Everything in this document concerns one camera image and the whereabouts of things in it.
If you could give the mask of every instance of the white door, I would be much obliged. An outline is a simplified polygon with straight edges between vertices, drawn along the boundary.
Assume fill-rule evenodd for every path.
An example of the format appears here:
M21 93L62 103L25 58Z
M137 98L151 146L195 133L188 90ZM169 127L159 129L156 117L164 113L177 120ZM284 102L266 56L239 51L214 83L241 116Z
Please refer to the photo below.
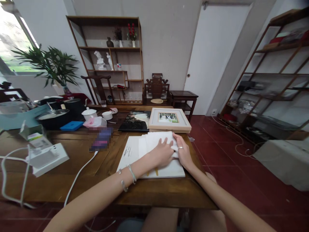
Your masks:
M249 10L249 5L202 6L184 86L199 96L194 115L206 114Z

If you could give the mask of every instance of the white statue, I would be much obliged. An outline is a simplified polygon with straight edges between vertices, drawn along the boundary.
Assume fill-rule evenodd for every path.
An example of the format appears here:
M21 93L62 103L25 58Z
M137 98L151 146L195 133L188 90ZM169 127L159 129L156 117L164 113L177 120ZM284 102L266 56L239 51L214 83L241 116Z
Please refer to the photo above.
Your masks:
M98 67L98 70L106 70L106 65L104 63L104 59L102 58L102 55L100 52L98 51L95 51L94 54L96 55L96 57L98 58L97 60L97 67Z
M112 58L110 57L110 55L108 53L106 53L106 57L108 58L108 63L110 65L111 70L114 71Z

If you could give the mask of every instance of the woman's left hand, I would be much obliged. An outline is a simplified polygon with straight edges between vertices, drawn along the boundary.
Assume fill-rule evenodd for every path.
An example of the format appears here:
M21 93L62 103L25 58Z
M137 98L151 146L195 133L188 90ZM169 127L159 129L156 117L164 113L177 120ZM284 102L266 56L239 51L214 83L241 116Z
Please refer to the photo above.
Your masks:
M153 168L164 167L172 161L174 150L171 146L173 146L173 141L168 144L167 138L165 138L163 143L162 139L160 139L158 145L147 154Z

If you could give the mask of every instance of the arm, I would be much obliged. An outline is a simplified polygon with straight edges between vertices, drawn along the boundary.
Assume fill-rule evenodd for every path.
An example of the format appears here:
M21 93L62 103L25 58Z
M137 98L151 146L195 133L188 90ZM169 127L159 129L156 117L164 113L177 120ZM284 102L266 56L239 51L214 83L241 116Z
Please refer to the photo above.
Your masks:
M172 160L174 150L173 142L167 144L167 138L142 158L131 164L131 169L136 177L140 178L146 172L158 166L165 166ZM105 209L123 191L121 181L129 187L133 183L133 176L128 167L116 172L79 195L65 206L50 221L44 232L49 231L75 231L99 212Z
M183 147L183 149L178 150L178 156L181 164L201 185L210 198L217 204L220 210L238 227L238 229L243 232L275 232L275 230L264 222L259 216L209 179L204 172L199 170L193 163L189 147L183 138L174 133L173 136L177 140L177 145L179 147Z

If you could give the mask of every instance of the small wooden side table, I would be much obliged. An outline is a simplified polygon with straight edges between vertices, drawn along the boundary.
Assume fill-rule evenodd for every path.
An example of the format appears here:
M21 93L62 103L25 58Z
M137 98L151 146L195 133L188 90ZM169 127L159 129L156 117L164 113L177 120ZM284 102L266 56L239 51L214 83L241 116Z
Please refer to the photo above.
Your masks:
M190 111L190 115L189 115L189 122L190 122L198 95L192 93L191 91L172 90L172 91L169 91L169 93L171 95L172 106L174 108L182 109L183 112ZM193 104L191 107L187 104L187 101L193 101Z

